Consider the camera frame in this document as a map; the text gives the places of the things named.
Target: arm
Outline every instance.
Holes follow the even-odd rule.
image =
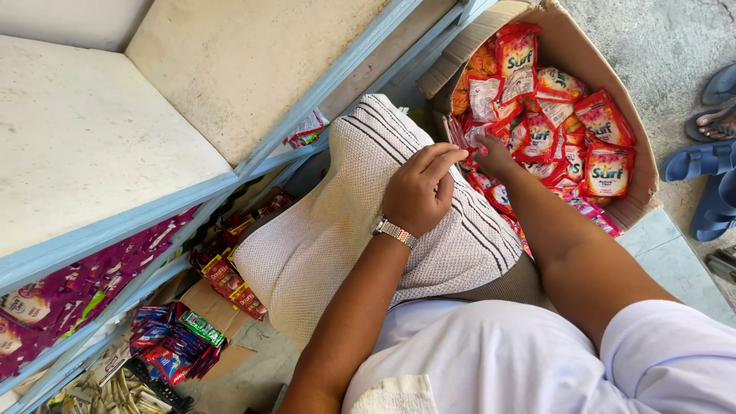
[[[415,237],[432,230],[452,203],[447,171],[465,157],[467,151],[450,144],[414,154],[389,181],[381,206],[386,218]],[[319,319],[279,413],[340,412],[350,380],[373,351],[410,253],[389,235],[371,239]]]
[[[611,236],[518,165],[497,139],[480,141],[488,155],[478,153],[475,160],[506,187],[550,301],[596,348],[608,322],[628,305],[677,301]]]

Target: light blue shelf frame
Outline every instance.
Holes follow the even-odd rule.
[[[4,414],[26,414],[58,392],[74,377],[83,372],[104,351],[120,332],[127,328],[124,323],[105,340],[95,344],[79,356],[75,354],[114,315],[122,312],[147,297],[161,284],[179,272],[189,268],[185,255],[161,267],[166,258],[181,246],[229,195],[241,184],[261,177],[286,166],[279,175],[253,200],[266,194],[272,187],[285,183],[312,155],[325,150],[329,128],[320,140],[274,157],[269,155],[280,145],[283,137],[291,132],[301,119],[331,93],[357,65],[367,57],[421,0],[394,0],[358,36],[336,62],[323,74],[317,83],[299,100],[282,120],[266,134],[251,154],[234,172],[220,175],[196,186],[162,197],[159,200],[109,217],[77,231],[55,237],[39,245],[20,250],[0,258],[0,295],[18,289],[31,281],[73,263],[113,243],[119,242],[181,211],[201,204],[191,222],[180,229],[172,238],[172,246],[157,257],[139,276],[134,278],[112,301],[112,303],[89,325],[61,340],[46,353],[21,369],[20,376],[0,382],[0,395],[12,389],[43,366],[54,362],[45,374],[30,388],[26,395]],[[427,31],[396,63],[379,77],[366,93],[384,92],[400,84],[407,77],[424,72],[439,56],[447,43],[469,24],[482,10],[495,0],[463,0],[454,6]],[[344,113],[349,112],[356,100]],[[57,383],[41,398],[34,400],[50,384]]]

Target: striped towel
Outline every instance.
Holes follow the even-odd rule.
[[[235,252],[238,271],[269,309],[271,323],[297,346],[309,341],[368,244],[389,179],[432,143],[384,95],[364,96],[332,124],[325,179]],[[455,166],[450,173],[452,209],[419,240],[392,305],[474,289],[503,275],[521,255],[516,233]]]

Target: metal watch strap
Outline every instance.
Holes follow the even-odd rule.
[[[412,236],[408,231],[395,225],[392,222],[385,221],[381,226],[381,233],[386,233],[389,236],[399,240],[405,245],[409,246],[412,250],[417,246],[419,240]]]

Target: white sleeve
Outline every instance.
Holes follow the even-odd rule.
[[[634,406],[736,413],[736,329],[688,306],[643,301],[622,309],[606,327],[601,360]]]

